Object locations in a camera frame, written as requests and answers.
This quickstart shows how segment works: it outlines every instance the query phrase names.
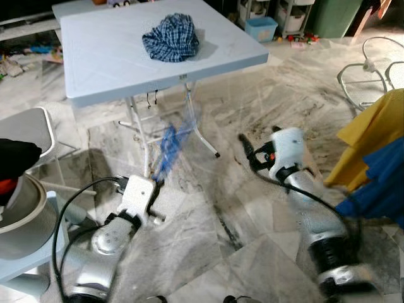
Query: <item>checkered fabric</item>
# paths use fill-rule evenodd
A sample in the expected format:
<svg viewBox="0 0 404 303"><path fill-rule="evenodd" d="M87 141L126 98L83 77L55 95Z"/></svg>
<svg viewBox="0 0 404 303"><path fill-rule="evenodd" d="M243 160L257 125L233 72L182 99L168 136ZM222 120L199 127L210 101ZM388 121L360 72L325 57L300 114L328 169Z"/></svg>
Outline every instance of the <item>checkered fabric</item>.
<svg viewBox="0 0 404 303"><path fill-rule="evenodd" d="M189 15L168 15L158 27L142 36L150 58L164 62L182 62L198 52L199 41Z"/></svg>

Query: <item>blue basket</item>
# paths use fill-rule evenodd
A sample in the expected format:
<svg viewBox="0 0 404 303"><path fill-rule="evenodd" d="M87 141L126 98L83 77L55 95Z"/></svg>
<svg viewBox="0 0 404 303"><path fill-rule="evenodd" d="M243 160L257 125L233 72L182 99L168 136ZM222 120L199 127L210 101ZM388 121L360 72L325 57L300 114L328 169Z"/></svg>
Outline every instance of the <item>blue basket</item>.
<svg viewBox="0 0 404 303"><path fill-rule="evenodd" d="M246 33L258 42L272 41L278 23L271 17L248 19L246 21Z"/></svg>

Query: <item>white plastic chair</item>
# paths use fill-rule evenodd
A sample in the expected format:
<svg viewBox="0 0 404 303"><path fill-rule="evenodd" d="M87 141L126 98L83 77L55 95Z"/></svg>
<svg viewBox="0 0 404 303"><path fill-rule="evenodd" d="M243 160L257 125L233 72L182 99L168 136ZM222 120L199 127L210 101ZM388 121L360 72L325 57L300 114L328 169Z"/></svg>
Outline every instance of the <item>white plastic chair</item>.
<svg viewBox="0 0 404 303"><path fill-rule="evenodd" d="M41 182L46 187L55 190L74 192L78 190L77 188L66 186L59 162L60 157L57 154L57 146L60 144L73 149L68 154L63 155L64 157L77 151L78 148L61 143L56 139L52 119L46 109L43 107L34 107L0 120L0 138L35 143L42 149L39 161L35 166L37 167L54 160L61 180L61 184ZM84 193L92 196L95 195L95 191L85 191Z"/></svg>

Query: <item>table leg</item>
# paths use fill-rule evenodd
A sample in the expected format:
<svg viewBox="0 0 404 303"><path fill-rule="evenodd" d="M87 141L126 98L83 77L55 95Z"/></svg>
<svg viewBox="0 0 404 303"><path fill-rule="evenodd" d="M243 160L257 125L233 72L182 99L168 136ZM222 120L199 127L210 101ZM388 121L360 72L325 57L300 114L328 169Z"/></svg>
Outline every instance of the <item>table leg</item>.
<svg viewBox="0 0 404 303"><path fill-rule="evenodd" d="M126 113L128 114L128 118L130 122L119 121L119 125L125 126L126 128L132 129L133 131L138 131L140 133L140 138L143 142L143 148L145 149L145 166L143 169L144 176L149 178L150 168L149 168L149 146L148 141L146 139L145 132L143 130L143 126L141 125L141 119L138 114L138 108L136 106L136 102L133 97L125 98L126 103ZM139 129L134 127L134 123L137 123Z"/></svg>
<svg viewBox="0 0 404 303"><path fill-rule="evenodd" d="M49 278L44 275L23 273L10 281L3 282L2 285L34 297L40 297L49 287Z"/></svg>
<svg viewBox="0 0 404 303"><path fill-rule="evenodd" d="M139 133L140 133L140 138L143 142L143 148L145 149L145 167L144 167L144 175L146 178L149 178L149 174L150 174L150 169L149 169L149 146L147 143L147 139L145 136L145 131L143 130L143 126L141 125L141 120L139 118L139 114L138 114L138 108L136 106L136 102L134 101L133 97L130 97L130 101L132 104L132 108L133 108L133 120L132 121L136 121L136 123L138 124L139 127Z"/></svg>
<svg viewBox="0 0 404 303"><path fill-rule="evenodd" d="M186 102L186 107L189 109L189 113L191 115L191 119L193 120L193 124L194 124L194 131L196 133L196 135L199 137L199 139L202 141L203 144L206 145L207 148L209 148L214 154L215 156L218 158L220 157L220 154L217 152L216 148L214 148L209 142L208 140L206 140L201 132L198 129L198 123L196 122L196 117L195 117L195 110L194 110L194 105L193 105L193 101L192 98L194 96L194 91L195 91L195 87L196 85L193 84L191 88L188 88L188 86L185 84L185 89L187 91L187 96L185 99Z"/></svg>

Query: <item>blue fabric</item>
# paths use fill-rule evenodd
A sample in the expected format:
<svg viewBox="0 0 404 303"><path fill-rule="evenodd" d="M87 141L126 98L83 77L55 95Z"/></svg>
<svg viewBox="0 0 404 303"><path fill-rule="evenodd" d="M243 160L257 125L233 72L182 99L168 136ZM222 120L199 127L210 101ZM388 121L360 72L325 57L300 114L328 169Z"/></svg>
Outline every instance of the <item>blue fabric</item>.
<svg viewBox="0 0 404 303"><path fill-rule="evenodd" d="M364 157L372 180L352 194L359 214L347 198L336 210L343 216L389 217L404 229L404 137Z"/></svg>
<svg viewBox="0 0 404 303"><path fill-rule="evenodd" d="M150 58L164 62L182 62L198 52L199 41L191 16L168 15L158 27L142 36Z"/></svg>

